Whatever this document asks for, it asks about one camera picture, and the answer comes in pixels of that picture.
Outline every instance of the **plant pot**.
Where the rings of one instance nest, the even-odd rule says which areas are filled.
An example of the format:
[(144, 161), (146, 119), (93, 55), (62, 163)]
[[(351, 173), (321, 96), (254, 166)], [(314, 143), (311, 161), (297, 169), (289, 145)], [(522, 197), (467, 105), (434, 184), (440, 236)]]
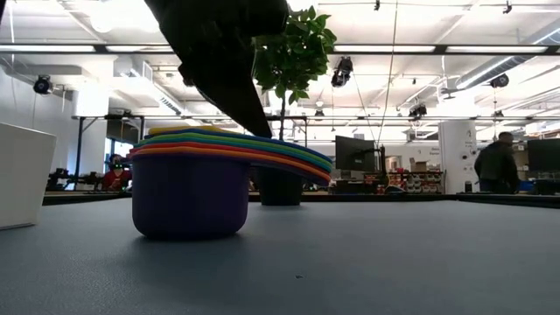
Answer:
[(274, 168), (261, 168), (258, 187), (264, 206), (298, 206), (303, 192), (302, 178)]

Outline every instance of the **table surface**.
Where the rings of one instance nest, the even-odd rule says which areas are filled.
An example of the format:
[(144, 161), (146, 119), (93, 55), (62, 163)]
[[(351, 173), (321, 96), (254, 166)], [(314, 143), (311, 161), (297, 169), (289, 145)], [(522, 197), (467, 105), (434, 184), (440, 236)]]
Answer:
[(249, 205), (220, 241), (148, 241), (130, 199), (0, 231), (0, 314), (560, 314), (560, 212)]

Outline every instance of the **green leaves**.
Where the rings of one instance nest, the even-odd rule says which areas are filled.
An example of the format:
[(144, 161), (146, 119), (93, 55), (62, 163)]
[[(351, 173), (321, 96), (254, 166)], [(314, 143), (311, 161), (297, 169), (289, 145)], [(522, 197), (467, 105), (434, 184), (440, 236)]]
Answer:
[(300, 99), (309, 99), (309, 95), (304, 90), (294, 90), (291, 92), (290, 98), (288, 99), (288, 105)]
[(275, 89), (287, 104), (308, 99), (305, 90), (327, 71), (328, 53), (333, 51), (336, 36), (326, 28), (329, 15), (318, 15), (315, 8), (293, 12), (283, 34), (255, 38), (254, 76), (266, 92)]
[(307, 24), (303, 23), (303, 22), (299, 22), (297, 20), (292, 20), (290, 21), (290, 23), (292, 23), (293, 25), (297, 26), (298, 29), (304, 31), (304, 32), (308, 32), (309, 31), (309, 27), (307, 27)]

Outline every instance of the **person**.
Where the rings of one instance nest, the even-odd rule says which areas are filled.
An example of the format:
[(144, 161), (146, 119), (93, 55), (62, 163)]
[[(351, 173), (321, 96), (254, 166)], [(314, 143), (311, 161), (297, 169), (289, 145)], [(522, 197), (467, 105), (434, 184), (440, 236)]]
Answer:
[(489, 193), (515, 193), (520, 183), (514, 161), (514, 136), (502, 132), (498, 140), (484, 148), (474, 163), (480, 190)]
[(129, 181), (132, 179), (132, 173), (125, 170), (121, 164), (121, 157), (118, 154), (113, 154), (109, 159), (109, 169), (103, 177), (103, 189), (113, 192), (121, 191)]

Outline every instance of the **computer monitor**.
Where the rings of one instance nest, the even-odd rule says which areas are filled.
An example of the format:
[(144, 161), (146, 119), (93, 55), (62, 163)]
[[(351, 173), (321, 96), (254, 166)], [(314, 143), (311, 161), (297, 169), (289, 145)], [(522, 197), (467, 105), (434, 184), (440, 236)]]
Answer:
[(345, 171), (377, 172), (375, 141), (336, 136), (336, 168)]
[(560, 139), (529, 140), (528, 168), (532, 172), (560, 172)]

